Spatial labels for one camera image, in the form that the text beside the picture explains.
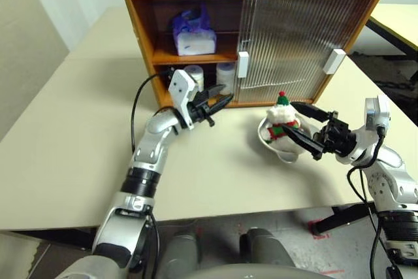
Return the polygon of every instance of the white container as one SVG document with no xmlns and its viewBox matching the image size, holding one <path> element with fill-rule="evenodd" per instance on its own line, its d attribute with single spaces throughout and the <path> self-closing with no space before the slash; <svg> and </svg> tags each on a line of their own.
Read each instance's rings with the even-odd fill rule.
<svg viewBox="0 0 418 279">
<path fill-rule="evenodd" d="M 186 65 L 184 71 L 188 73 L 197 83 L 199 91 L 204 90 L 203 69 L 199 65 Z"/>
<path fill-rule="evenodd" d="M 224 62 L 216 65 L 216 84 L 224 84 L 221 95 L 229 95 L 233 92 L 235 78 L 235 62 Z"/>
</svg>

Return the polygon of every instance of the plush toy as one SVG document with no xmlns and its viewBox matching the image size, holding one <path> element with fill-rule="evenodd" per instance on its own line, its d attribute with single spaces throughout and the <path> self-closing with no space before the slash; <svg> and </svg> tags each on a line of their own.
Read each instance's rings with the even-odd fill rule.
<svg viewBox="0 0 418 279">
<path fill-rule="evenodd" d="M 283 125 L 298 129 L 300 120 L 296 109 L 289 104 L 285 92 L 279 92 L 277 103 L 267 110 L 267 122 L 260 130 L 261 138 L 272 148 L 283 152 L 300 154 L 300 147 L 283 130 Z"/>
</svg>

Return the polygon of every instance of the red tape mark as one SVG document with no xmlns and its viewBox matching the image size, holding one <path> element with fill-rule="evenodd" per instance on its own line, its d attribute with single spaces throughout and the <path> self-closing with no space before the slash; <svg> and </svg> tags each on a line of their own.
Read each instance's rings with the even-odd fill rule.
<svg viewBox="0 0 418 279">
<path fill-rule="evenodd" d="M 312 234 L 312 236 L 313 236 L 313 239 L 314 240 L 323 240 L 324 238 L 330 238 L 331 236 L 329 235 L 329 233 L 325 233 L 324 235 L 315 235 L 313 232 L 312 232 L 312 225 L 315 223 L 315 222 L 320 222 L 322 219 L 317 219 L 317 220 L 311 220 L 310 222 L 308 222 L 308 229 L 309 229 L 309 232 Z"/>
<path fill-rule="evenodd" d="M 337 271 L 321 271 L 320 274 L 324 274 L 325 276 L 328 274 L 341 274 L 342 272 L 346 272 L 344 269 L 338 269 Z"/>
</svg>

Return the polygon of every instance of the cabinet handle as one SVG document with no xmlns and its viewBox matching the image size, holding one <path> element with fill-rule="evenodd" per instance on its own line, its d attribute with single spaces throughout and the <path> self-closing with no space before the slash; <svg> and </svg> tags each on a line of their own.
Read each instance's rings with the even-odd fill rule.
<svg viewBox="0 0 418 279">
<path fill-rule="evenodd" d="M 238 52 L 238 77 L 239 78 L 246 78 L 248 72 L 248 61 L 249 61 L 249 54 L 248 52 Z"/>
</svg>

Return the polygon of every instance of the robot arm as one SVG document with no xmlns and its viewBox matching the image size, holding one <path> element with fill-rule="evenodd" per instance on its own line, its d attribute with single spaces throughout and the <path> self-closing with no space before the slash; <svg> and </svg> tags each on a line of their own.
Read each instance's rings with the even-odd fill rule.
<svg viewBox="0 0 418 279">
<path fill-rule="evenodd" d="M 292 105 L 305 116 L 320 122 L 328 120 L 328 123 L 312 139 L 295 129 L 284 127 L 285 132 L 316 160 L 321 159 L 323 153 L 335 153 L 340 163 L 352 164 L 353 169 L 364 171 L 386 234 L 388 255 L 399 265 L 416 265 L 418 184 L 408 174 L 402 158 L 382 145 L 390 120 L 387 98 L 366 99 L 365 124 L 354 131 L 337 118 L 337 112 L 324 112 L 305 103 Z"/>
<path fill-rule="evenodd" d="M 182 130 L 192 130 L 194 123 L 208 120 L 225 107 L 233 95 L 222 97 L 213 106 L 208 100 L 217 95 L 222 85 L 202 92 L 183 70 L 172 76 L 169 92 L 174 110 L 152 117 L 146 124 L 132 156 L 125 182 L 113 198 L 92 248 L 92 255 L 79 259 L 57 278 L 126 278 L 128 271 L 140 271 L 148 260 L 147 246 L 152 228 L 150 216 L 154 195 L 167 159 L 170 143 Z"/>
</svg>

